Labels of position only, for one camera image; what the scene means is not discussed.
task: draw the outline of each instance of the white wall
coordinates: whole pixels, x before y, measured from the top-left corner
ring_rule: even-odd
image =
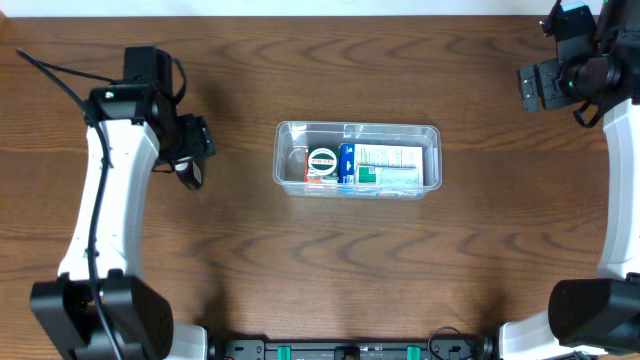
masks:
[[[602,0],[583,0],[595,14]],[[542,15],[555,0],[0,0],[9,17]],[[565,0],[563,5],[573,1]]]

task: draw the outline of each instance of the clear plastic bin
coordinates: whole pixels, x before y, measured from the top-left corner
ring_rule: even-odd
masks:
[[[415,146],[423,150],[423,186],[304,182],[304,146],[341,144]],[[285,121],[276,129],[273,180],[289,195],[422,199],[442,184],[440,133],[433,126]]]

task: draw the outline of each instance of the green tape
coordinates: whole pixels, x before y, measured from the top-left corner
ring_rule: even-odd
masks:
[[[278,360],[291,360],[291,347],[278,346]]]
[[[420,348],[417,346],[407,346],[407,360],[420,360]]]

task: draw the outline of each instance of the brown wooden surface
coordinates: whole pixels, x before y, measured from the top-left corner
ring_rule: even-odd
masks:
[[[9,19],[0,45],[0,357],[55,358],[29,310],[54,279],[86,169],[86,128],[15,55],[120,77],[123,48],[178,57],[182,112],[218,155],[189,192],[156,174],[142,251],[179,320],[271,338],[493,331],[595,275],[607,223],[601,130],[525,114],[516,70],[554,57],[537,17]],[[63,76],[85,97],[95,82]],[[423,201],[288,197],[283,120],[431,124],[444,183]]]

